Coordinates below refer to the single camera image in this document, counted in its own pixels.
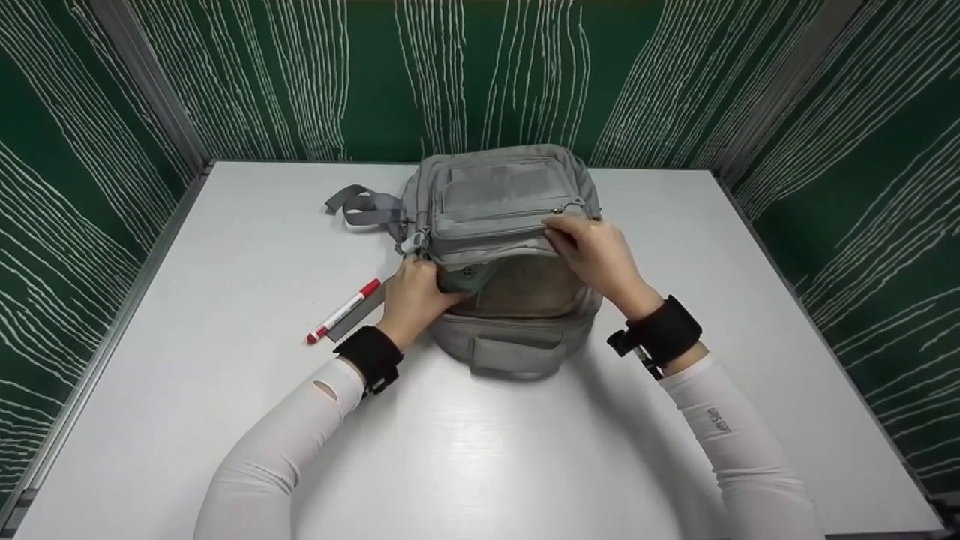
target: zipper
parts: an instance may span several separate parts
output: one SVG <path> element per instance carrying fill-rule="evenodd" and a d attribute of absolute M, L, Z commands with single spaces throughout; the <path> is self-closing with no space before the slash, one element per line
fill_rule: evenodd
<path fill-rule="evenodd" d="M 580 199 L 580 198 L 578 197 L 578 198 L 574 199 L 573 201 L 569 201 L 569 202 L 567 202 L 567 203 L 563 203 L 561 206 L 558 206 L 558 207 L 555 207 L 555 208 L 552 208 L 552 209 L 536 209 L 536 210 L 525 210 L 525 211 L 518 211 L 518 212 L 502 213 L 502 214 L 492 215 L 492 216 L 488 216 L 488 217 L 484 217 L 484 218 L 476 218 L 476 219 L 465 220 L 464 223 L 468 223 L 468 222 L 471 222 L 471 221 L 478 221 L 478 220 L 480 220 L 480 219 L 501 219 L 501 218 L 505 218 L 505 217 L 524 217 L 524 216 L 531 216 L 531 215 L 560 215 L 560 214 L 564 213 L 564 212 L 566 211 L 566 209 L 568 209 L 568 208 L 571 207 L 571 206 L 573 206 L 573 207 L 578 207 L 578 208 L 582 209 L 582 210 L 584 211 L 584 214 L 587 213 L 587 212 L 586 212 L 586 210 L 587 210 L 587 203 L 585 203 L 582 199 Z M 519 229 L 510 229 L 509 231 L 503 231 L 503 232 L 499 232 L 499 233 L 474 233 L 474 234 L 464 234 L 464 235 L 457 235 L 455 238 L 448 238 L 448 239 L 450 239 L 450 240 L 452 240 L 452 241 L 459 241 L 459 240 L 468 240 L 468 239 L 471 239 L 471 238 L 507 236 L 507 235 L 511 235 L 511 234 L 529 233 L 529 232 L 531 232 L 531 231 L 539 231 L 539 230 L 542 229 L 542 228 L 543 228 L 542 225 L 537 224 L 537 225 L 532 225 L 532 226 L 530 226 L 530 227 L 523 227 L 523 228 L 519 228 Z M 444 237 L 443 237 L 442 235 L 440 235 L 440 234 L 434 233 L 434 235 L 437 236 L 437 237 L 438 237 L 439 239 L 441 239 L 441 240 L 444 239 Z"/>

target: green wall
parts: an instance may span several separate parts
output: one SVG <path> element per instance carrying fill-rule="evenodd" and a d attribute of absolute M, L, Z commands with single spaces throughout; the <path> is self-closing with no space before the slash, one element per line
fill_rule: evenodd
<path fill-rule="evenodd" d="M 868 2 L 733 188 L 933 494 L 960 491 L 958 97 L 960 3 Z"/>
<path fill-rule="evenodd" d="M 708 167 L 822 0 L 131 0 L 210 152 Z"/>
<path fill-rule="evenodd" d="M 190 171 L 87 0 L 0 0 L 0 494 Z M 708 168 L 824 0 L 129 0 L 219 159 L 534 142 Z M 871 0 L 733 190 L 933 492 L 960 489 L 952 0 Z"/>
<path fill-rule="evenodd" d="M 191 178 L 86 3 L 0 19 L 2 501 Z"/>

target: black wrist strap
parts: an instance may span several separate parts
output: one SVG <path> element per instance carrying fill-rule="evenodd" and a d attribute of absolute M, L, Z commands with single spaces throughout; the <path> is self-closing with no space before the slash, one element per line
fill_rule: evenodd
<path fill-rule="evenodd" d="M 671 295 L 653 313 L 638 321 L 627 321 L 627 330 L 614 332 L 607 343 L 620 356 L 642 347 L 650 363 L 662 369 L 693 347 L 703 331 L 693 315 Z"/>
<path fill-rule="evenodd" d="M 403 353 L 379 328 L 366 326 L 356 331 L 333 350 L 356 366 L 367 387 L 364 395 L 379 394 L 399 377 L 396 366 Z"/>

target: backpack strap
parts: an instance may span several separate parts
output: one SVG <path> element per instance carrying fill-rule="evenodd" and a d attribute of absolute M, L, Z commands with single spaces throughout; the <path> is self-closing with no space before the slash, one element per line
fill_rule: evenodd
<path fill-rule="evenodd" d="M 385 225 L 395 241 L 404 240 L 400 233 L 400 209 L 403 204 L 393 195 L 377 193 L 354 184 L 337 191 L 325 204 L 329 213 L 337 213 L 342 209 L 344 219 L 350 225 Z"/>

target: finger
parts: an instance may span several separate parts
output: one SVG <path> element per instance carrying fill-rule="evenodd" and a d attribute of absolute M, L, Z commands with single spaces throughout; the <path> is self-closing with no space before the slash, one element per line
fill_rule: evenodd
<path fill-rule="evenodd" d="M 550 245 L 553 246 L 553 249 L 557 250 L 557 253 L 559 253 L 561 257 L 566 260 L 573 260 L 579 255 L 580 252 L 577 251 L 577 246 L 573 245 L 570 237 L 565 233 L 552 229 L 547 229 L 543 233 L 546 235 L 546 239 L 550 241 Z"/>
<path fill-rule="evenodd" d="M 542 221 L 548 229 L 563 231 L 574 238 L 579 238 L 581 234 L 589 229 L 590 222 L 581 217 L 572 217 L 569 215 L 558 215 L 548 217 Z"/>

